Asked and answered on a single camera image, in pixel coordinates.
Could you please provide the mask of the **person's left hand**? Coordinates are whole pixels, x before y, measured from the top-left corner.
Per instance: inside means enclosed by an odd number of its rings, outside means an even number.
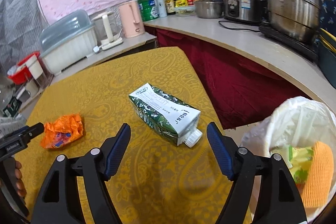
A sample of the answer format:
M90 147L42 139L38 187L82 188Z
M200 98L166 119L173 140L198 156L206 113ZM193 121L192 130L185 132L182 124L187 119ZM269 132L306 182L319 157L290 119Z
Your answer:
M22 168L21 163L19 161L15 161L15 177L17 178L17 182L16 182L17 194L20 197L25 198L27 191L22 181L23 176L21 173L21 168Z

